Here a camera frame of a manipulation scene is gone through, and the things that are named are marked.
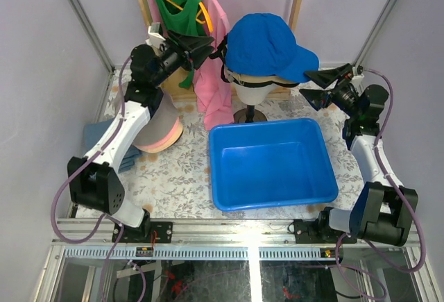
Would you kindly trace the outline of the black baseball cap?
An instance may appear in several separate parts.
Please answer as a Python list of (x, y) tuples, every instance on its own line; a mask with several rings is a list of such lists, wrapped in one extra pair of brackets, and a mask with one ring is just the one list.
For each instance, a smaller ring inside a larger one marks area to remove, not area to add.
[(224, 83), (243, 84), (240, 73), (243, 68), (243, 49), (242, 39), (227, 34), (215, 52), (210, 55), (210, 59), (219, 59), (221, 61), (220, 78)]
[(249, 88), (260, 88), (260, 87), (266, 87), (268, 85), (277, 85), (280, 87), (286, 87), (286, 88), (293, 88), (299, 85), (299, 83), (297, 85), (284, 85), (281, 86), (278, 83), (273, 83), (273, 82), (265, 82), (265, 83), (242, 83), (240, 81), (237, 81), (236, 79), (233, 79), (231, 76), (227, 76), (225, 74), (225, 72), (229, 70), (226, 66), (222, 66), (221, 68), (221, 78), (223, 81), (228, 82), (228, 83), (235, 83), (237, 85), (243, 86), (243, 87), (249, 87)]

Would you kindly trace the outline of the blue cap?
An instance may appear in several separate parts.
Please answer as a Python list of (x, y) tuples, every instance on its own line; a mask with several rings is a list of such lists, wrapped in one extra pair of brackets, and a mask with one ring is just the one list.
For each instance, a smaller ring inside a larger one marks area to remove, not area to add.
[(319, 68), (318, 56), (298, 45), (283, 18), (271, 13), (243, 16), (227, 34), (226, 47), (225, 66), (242, 75), (305, 83), (304, 73)]

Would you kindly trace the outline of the khaki hat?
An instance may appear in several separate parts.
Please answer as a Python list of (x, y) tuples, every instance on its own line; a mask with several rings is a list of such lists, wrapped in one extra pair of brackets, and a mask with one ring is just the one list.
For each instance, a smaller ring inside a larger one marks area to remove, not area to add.
[(238, 74), (236, 72), (232, 72), (227, 70), (225, 72), (227, 76), (231, 76), (233, 79), (236, 79), (237, 81), (240, 81), (242, 83), (265, 83), (265, 82), (273, 82), (278, 83), (281, 86), (284, 85), (297, 85), (298, 82), (289, 81), (286, 79), (283, 79), (279, 76), (251, 76), (247, 74)]

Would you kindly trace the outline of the beige mannequin head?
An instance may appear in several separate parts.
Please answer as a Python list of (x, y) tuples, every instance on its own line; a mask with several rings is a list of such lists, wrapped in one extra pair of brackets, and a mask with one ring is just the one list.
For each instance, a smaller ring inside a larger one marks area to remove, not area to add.
[(238, 110), (234, 114), (234, 122), (236, 124), (243, 124), (267, 121), (265, 114), (257, 110), (255, 106), (261, 104), (267, 95), (278, 86), (270, 84), (264, 87), (245, 87), (236, 83), (233, 85), (239, 100), (246, 105), (245, 108)]

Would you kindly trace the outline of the blue plastic bin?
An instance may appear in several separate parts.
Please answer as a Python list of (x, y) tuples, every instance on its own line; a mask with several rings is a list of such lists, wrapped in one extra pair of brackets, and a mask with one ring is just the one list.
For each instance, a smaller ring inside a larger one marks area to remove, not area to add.
[(329, 203), (339, 195), (310, 118), (220, 125), (209, 132), (212, 200), (221, 211)]

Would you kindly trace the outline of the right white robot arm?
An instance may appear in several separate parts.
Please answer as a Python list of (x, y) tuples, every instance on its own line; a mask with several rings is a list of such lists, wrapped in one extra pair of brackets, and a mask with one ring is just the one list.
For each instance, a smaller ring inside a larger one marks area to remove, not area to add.
[(342, 130), (347, 149), (358, 163), (363, 190), (351, 210), (327, 207), (316, 220), (316, 234), (323, 242), (333, 242), (341, 233), (353, 238), (393, 246), (403, 246), (409, 236), (412, 215), (418, 203), (417, 192), (406, 188), (393, 173), (382, 143), (379, 116), (388, 101), (389, 91), (378, 84), (362, 92), (353, 78), (362, 67), (345, 64), (335, 69), (305, 71), (319, 86), (301, 90), (315, 110), (336, 105), (348, 118)]

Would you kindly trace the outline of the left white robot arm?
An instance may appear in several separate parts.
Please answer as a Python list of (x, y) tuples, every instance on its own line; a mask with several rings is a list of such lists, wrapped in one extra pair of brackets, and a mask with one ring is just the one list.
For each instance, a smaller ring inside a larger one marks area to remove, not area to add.
[(128, 87), (119, 90), (121, 106), (101, 139), (82, 157), (67, 164), (71, 201), (98, 210), (117, 223), (126, 241), (142, 243), (153, 235), (150, 214), (127, 196), (118, 177), (119, 168), (143, 127), (160, 115), (166, 94), (160, 87), (177, 69), (197, 70), (212, 54), (211, 36), (155, 31), (135, 47), (126, 60), (131, 70)]

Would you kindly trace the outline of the peach bucket hat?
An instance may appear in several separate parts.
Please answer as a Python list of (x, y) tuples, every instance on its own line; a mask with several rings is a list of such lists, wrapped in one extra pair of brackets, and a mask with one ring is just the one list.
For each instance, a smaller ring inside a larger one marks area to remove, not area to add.
[(148, 146), (146, 152), (147, 153), (159, 153), (165, 149), (168, 149), (170, 146), (173, 146), (182, 136), (183, 130), (177, 129), (176, 132), (169, 137), (165, 142), (159, 144), (157, 146), (151, 145)]

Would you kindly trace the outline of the grey bucket hat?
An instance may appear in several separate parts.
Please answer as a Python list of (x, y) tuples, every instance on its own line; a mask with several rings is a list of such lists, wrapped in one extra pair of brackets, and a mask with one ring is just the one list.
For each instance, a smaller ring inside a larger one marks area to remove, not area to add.
[(158, 88), (154, 97), (144, 103), (131, 100), (124, 103), (118, 114), (122, 126), (114, 142), (119, 146), (152, 144), (171, 130), (177, 118), (178, 110), (171, 96)]

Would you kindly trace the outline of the pink bucket hat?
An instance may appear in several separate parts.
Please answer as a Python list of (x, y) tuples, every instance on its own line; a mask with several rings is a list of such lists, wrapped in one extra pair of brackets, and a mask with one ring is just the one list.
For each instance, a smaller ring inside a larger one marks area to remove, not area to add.
[(152, 144), (145, 144), (145, 145), (135, 144), (135, 147), (138, 148), (139, 150), (143, 151), (143, 152), (146, 152), (148, 146), (151, 146), (151, 145), (157, 146), (159, 144), (162, 144), (169, 137), (171, 137), (176, 132), (177, 129), (182, 129), (183, 130), (183, 125), (180, 122), (179, 118), (176, 119), (176, 121), (175, 121), (174, 125), (172, 126), (171, 130), (161, 140), (158, 140), (157, 142), (154, 142)]

